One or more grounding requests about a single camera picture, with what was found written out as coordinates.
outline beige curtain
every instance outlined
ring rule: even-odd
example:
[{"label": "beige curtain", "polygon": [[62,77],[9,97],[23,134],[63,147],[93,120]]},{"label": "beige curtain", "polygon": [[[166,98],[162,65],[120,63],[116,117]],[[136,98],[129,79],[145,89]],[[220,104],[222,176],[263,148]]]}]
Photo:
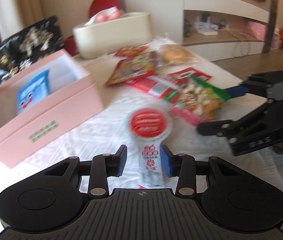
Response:
[{"label": "beige curtain", "polygon": [[40,0],[0,0],[1,40],[42,19]]}]

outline table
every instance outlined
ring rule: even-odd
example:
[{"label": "table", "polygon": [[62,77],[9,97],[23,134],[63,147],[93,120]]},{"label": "table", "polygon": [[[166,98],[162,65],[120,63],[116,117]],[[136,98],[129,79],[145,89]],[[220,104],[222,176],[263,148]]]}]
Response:
[{"label": "table", "polygon": [[[95,60],[76,58],[91,72],[103,100],[105,110],[90,118],[70,132],[51,142],[13,169],[0,163],[0,192],[10,185],[31,176],[69,156],[79,156],[81,161],[91,160],[103,153],[115,153],[122,144],[128,147],[128,157],[123,176],[108,178],[109,191],[114,188],[137,188],[139,184],[138,148],[126,128],[128,115],[141,107],[156,107],[168,111],[170,106],[144,92],[125,84],[105,87],[104,83],[114,70],[118,59],[112,55]],[[213,76],[210,83],[220,88],[237,85],[241,80],[221,69],[212,62],[198,56],[196,68]],[[181,66],[162,67],[160,73],[173,73],[184,69]],[[265,98],[246,95],[231,99],[217,111],[218,120],[237,120],[265,102]],[[173,119],[174,128],[165,143],[174,153],[186,153],[196,160],[207,160],[219,156],[267,181],[283,191],[283,155],[277,155],[269,148],[248,155],[234,157],[225,138],[203,137],[195,128],[180,118]],[[88,177],[83,177],[80,191],[87,192]],[[165,187],[175,190],[177,178],[165,178]],[[207,188],[204,176],[197,177],[197,192]]]}]

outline pink egg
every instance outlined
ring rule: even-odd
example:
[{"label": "pink egg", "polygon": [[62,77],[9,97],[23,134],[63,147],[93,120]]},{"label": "pink egg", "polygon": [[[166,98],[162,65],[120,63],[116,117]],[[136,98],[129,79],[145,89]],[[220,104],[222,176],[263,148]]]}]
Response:
[{"label": "pink egg", "polygon": [[108,16],[108,20],[111,21],[111,20],[118,19],[119,17],[121,17],[121,15],[122,14],[120,11],[115,11],[111,15]]},{"label": "pink egg", "polygon": [[107,15],[106,14],[99,14],[97,17],[96,17],[96,21],[99,22],[99,23],[103,23],[103,22],[106,22],[107,21]]}]

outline red chair back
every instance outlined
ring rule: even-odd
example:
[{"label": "red chair back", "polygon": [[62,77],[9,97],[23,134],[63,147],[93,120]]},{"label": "red chair back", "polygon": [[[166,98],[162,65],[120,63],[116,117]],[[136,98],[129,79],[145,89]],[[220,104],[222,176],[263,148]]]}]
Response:
[{"label": "red chair back", "polygon": [[118,0],[94,0],[89,9],[89,19],[102,10],[116,6],[120,9]]}]

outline red circle label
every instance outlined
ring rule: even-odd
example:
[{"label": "red circle label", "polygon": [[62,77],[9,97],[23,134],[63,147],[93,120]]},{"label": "red circle label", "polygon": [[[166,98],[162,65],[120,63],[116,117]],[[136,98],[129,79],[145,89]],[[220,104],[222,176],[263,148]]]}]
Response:
[{"label": "red circle label", "polygon": [[162,134],[167,128],[165,116],[154,109],[142,109],[135,112],[130,127],[137,136],[152,138]]}]

